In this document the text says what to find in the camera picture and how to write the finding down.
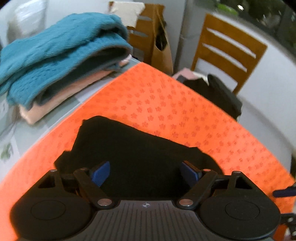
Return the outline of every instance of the orange tablecloth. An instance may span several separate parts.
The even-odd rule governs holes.
[[[240,124],[173,78],[140,63],[94,94],[29,149],[0,184],[0,240],[17,238],[9,221],[12,205],[70,150],[82,120],[102,115],[141,131],[198,147],[225,174],[244,172],[267,195],[294,180],[277,159]],[[294,198],[275,200],[290,212]]]

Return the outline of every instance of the teal blanket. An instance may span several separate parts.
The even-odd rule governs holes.
[[[0,95],[28,110],[93,72],[117,68],[131,52],[116,15],[71,14],[43,32],[1,51]]]

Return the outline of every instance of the black cloth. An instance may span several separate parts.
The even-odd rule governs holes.
[[[189,161],[199,169],[222,174],[216,162],[196,147],[150,135],[133,127],[95,116],[83,121],[70,152],[64,152],[55,166],[61,173],[92,168],[110,162],[110,176],[101,189],[112,198],[177,199],[189,186],[179,167]]]
[[[188,80],[182,75],[177,78],[178,81],[211,101],[232,118],[237,119],[242,114],[241,101],[216,76],[209,74],[207,79],[209,85],[203,79]]]

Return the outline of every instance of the wooden chair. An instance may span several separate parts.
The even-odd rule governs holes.
[[[254,58],[254,56],[249,55],[232,43],[218,37],[208,29],[216,30],[244,45],[250,49],[256,55],[256,57]],[[213,46],[233,57],[238,62],[240,62],[247,69],[247,71],[245,72],[228,59],[205,47],[204,44]],[[211,14],[207,14],[191,70],[194,71],[198,58],[215,65],[237,82],[237,86],[233,90],[233,93],[237,94],[249,78],[250,74],[253,72],[266,49],[267,46],[265,44],[254,39],[242,30],[214,17]]]

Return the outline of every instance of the white cloth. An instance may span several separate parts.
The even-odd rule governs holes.
[[[129,63],[131,59],[131,55],[129,55],[126,59],[122,60],[119,65],[122,67]],[[30,110],[26,110],[25,107],[19,105],[20,115],[28,122],[28,124],[32,125],[44,117],[47,113],[52,111],[55,107],[61,104],[63,101],[81,91],[88,85],[100,80],[106,75],[110,74],[112,71],[98,71],[90,76],[87,76],[83,79],[80,79],[66,88],[60,90],[54,97],[52,97],[47,103],[44,105],[38,105],[35,102],[33,103],[33,107]]]
[[[142,2],[113,2],[110,13],[121,18],[124,26],[136,27],[139,15],[145,9]]]

